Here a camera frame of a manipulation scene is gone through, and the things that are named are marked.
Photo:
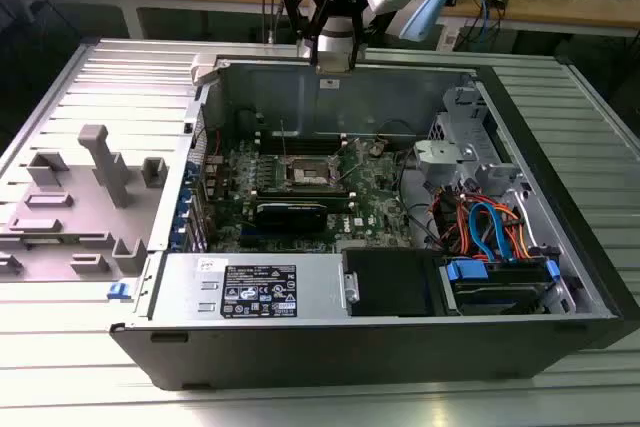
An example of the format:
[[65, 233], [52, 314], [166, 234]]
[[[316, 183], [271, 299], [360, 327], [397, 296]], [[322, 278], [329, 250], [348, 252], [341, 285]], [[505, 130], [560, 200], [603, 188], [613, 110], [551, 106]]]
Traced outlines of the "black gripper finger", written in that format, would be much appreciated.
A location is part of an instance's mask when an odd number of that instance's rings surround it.
[[321, 9], [316, 8], [311, 17], [305, 17], [300, 10], [302, 0], [282, 1], [291, 29], [297, 39], [308, 48], [310, 64], [316, 66], [318, 63], [318, 40], [321, 32]]
[[348, 67], [353, 70], [356, 66], [360, 48], [366, 40], [366, 30], [363, 24], [363, 16], [361, 10], [351, 12], [352, 23], [352, 49], [349, 56]]

